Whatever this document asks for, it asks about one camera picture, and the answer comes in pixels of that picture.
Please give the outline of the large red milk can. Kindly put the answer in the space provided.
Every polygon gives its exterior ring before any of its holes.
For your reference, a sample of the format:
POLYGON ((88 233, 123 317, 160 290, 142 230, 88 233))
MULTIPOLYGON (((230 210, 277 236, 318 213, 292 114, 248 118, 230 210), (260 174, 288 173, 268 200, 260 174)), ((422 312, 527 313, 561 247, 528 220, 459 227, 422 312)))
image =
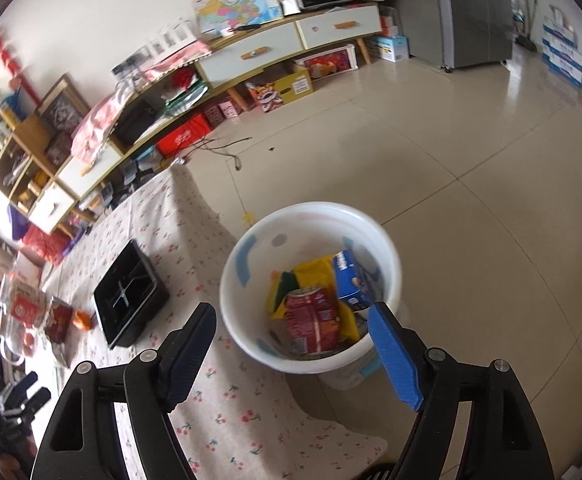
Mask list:
POLYGON ((323 286, 293 290, 285 297, 285 329, 296 356, 321 356, 340 344, 341 320, 333 292, 323 286))

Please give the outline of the yellow snack bag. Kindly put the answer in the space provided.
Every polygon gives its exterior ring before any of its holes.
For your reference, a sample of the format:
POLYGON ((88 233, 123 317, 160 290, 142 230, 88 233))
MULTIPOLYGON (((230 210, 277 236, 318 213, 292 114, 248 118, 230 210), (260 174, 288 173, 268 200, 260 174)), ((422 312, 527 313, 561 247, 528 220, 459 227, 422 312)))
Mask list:
MULTIPOLYGON (((357 325, 353 311, 343 304, 335 293, 332 256, 324 256, 300 263, 290 271, 295 274, 297 284, 299 284, 300 288, 323 286, 329 288, 331 292, 333 292, 334 299, 337 301, 339 307, 341 320, 340 344, 338 345, 338 348, 342 346, 342 344, 354 344, 354 342, 361 339, 361 329, 357 325)), ((283 302, 274 315, 269 315, 269 318, 275 322, 282 322, 282 327, 285 329, 285 320, 283 319, 284 315, 285 302, 283 302)), ((286 329, 285 336, 290 340, 286 329)))

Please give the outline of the yellow green sponge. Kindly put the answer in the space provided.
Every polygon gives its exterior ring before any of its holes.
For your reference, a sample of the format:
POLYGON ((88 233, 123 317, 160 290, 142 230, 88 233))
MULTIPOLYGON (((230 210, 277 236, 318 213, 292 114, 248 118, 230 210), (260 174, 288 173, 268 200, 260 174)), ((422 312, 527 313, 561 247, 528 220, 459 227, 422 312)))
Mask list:
POLYGON ((270 288, 266 300, 266 310, 274 315, 285 301, 289 292, 299 289, 297 278, 291 271, 274 271, 270 277, 270 288))

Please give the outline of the white trash bucket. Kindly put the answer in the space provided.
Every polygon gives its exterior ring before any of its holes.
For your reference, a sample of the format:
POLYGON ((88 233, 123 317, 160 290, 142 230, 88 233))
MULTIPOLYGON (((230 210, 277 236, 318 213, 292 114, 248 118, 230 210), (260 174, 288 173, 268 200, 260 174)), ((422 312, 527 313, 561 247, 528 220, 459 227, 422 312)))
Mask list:
POLYGON ((252 226, 221 275, 228 332, 253 359, 337 390, 379 370, 368 333, 372 304, 403 315, 402 268, 380 224, 329 202, 282 208, 252 226))

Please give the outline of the orange tangerine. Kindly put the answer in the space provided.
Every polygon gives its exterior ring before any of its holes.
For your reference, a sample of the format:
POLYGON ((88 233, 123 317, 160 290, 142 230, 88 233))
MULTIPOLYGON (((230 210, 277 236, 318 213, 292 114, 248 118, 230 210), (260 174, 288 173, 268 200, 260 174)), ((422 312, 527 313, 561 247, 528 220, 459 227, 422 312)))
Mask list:
POLYGON ((72 314, 73 325, 82 332, 88 332, 92 330, 96 325, 97 318, 96 315, 86 312, 83 310, 74 310, 72 314))

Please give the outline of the nut jar red label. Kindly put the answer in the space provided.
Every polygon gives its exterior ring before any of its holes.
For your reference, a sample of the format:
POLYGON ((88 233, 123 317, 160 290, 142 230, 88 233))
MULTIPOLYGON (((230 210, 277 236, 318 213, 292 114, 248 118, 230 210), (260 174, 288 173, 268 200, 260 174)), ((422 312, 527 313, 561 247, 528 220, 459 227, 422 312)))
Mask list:
POLYGON ((48 295, 38 287, 8 274, 0 285, 0 307, 6 316, 6 341, 13 350, 25 344, 26 333, 40 330, 47 316, 48 295))

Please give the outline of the black plastic tray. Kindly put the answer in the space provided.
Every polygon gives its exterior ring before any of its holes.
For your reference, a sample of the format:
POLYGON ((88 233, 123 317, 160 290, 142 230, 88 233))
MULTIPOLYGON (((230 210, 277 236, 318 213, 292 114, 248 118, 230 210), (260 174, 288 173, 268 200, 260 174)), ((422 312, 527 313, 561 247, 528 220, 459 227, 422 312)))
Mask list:
POLYGON ((93 292, 109 349, 128 348, 169 300, 169 291, 135 240, 120 252, 93 292))

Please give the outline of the cherry print tablecloth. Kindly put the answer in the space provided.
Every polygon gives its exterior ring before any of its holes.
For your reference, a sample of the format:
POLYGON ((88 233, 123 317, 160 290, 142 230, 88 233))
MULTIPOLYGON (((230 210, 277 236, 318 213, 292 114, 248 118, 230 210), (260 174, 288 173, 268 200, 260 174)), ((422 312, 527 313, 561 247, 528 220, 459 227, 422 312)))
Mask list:
POLYGON ((162 172, 78 243, 49 288, 140 327, 67 336, 70 375, 39 445, 37 479, 353 479, 378 437, 308 415, 285 376, 247 356, 219 315, 235 240, 190 172, 162 172))

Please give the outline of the blue box in bucket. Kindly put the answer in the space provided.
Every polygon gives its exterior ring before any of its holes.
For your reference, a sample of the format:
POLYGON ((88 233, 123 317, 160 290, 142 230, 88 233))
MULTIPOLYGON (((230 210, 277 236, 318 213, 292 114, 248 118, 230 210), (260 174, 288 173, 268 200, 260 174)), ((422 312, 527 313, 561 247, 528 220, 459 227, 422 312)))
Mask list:
POLYGON ((381 299, 381 281, 361 266, 347 249, 332 257, 335 293, 353 312, 361 312, 381 299))

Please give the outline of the red box under cabinet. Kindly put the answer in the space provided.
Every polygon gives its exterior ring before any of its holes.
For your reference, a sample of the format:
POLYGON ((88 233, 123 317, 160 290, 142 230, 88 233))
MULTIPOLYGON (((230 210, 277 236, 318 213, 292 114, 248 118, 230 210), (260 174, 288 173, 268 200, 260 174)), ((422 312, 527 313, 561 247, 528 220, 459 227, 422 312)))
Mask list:
POLYGON ((205 116, 201 113, 193 114, 187 122, 173 129, 157 142, 157 151, 165 158, 173 157, 211 132, 211 125, 205 116))

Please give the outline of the pink cloth on cabinet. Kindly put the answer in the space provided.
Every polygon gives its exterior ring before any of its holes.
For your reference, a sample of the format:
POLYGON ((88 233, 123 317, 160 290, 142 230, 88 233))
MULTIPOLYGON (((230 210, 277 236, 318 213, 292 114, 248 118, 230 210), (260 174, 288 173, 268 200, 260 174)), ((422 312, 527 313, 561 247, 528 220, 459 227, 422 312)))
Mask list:
POLYGON ((140 73, 137 82, 129 79, 121 81, 111 96, 95 105, 79 123, 73 133, 70 154, 87 166, 94 164, 103 143, 111 136, 113 127, 125 110, 130 110, 130 102, 140 98, 149 89, 176 70, 197 62, 212 53, 211 47, 198 39, 156 62, 140 73))

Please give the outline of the white wooden TV cabinet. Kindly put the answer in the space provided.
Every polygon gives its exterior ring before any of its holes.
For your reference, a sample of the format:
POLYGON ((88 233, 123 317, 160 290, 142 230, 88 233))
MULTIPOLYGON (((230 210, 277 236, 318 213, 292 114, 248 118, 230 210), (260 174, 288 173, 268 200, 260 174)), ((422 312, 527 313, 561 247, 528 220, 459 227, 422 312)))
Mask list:
MULTIPOLYGON (((11 136, 27 154, 27 163, 37 165, 48 180, 29 202, 21 200, 18 182, 4 194, 29 221, 51 233, 110 171, 142 146, 177 128, 190 110, 223 92, 240 103, 237 85, 266 67, 339 41, 353 39, 361 44, 380 29, 378 6, 361 4, 293 15, 212 42, 209 56, 176 70, 131 100, 130 110, 122 114, 91 166, 73 156, 57 165, 44 154, 51 143, 47 110, 56 101, 56 93, 49 93, 41 109, 20 122, 11 136)), ((91 108, 77 103, 76 110, 79 122, 72 134, 91 108)))

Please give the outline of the yellow cardboard box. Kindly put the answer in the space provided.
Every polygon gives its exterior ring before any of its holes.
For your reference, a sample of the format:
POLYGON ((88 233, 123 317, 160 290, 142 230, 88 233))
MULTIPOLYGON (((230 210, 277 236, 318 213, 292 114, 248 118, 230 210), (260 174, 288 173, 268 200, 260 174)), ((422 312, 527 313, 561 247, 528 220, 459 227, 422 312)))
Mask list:
POLYGON ((314 92, 307 70, 263 73, 244 84, 263 113, 270 113, 314 92))

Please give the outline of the stacked blue white boxes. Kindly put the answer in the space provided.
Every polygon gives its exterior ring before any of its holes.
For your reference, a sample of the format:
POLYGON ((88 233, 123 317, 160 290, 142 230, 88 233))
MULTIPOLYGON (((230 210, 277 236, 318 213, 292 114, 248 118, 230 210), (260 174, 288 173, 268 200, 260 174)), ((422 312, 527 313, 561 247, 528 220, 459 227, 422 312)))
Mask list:
POLYGON ((576 88, 582 87, 582 53, 576 47, 576 34, 550 16, 543 18, 543 60, 576 88))

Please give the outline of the grey refrigerator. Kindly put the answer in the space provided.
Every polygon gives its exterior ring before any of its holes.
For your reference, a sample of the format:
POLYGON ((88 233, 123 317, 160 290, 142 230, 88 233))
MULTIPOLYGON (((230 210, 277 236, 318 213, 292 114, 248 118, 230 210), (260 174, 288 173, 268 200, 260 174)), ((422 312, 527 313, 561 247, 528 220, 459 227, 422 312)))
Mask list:
POLYGON ((512 59, 512 0, 387 0, 410 54, 451 73, 512 59))

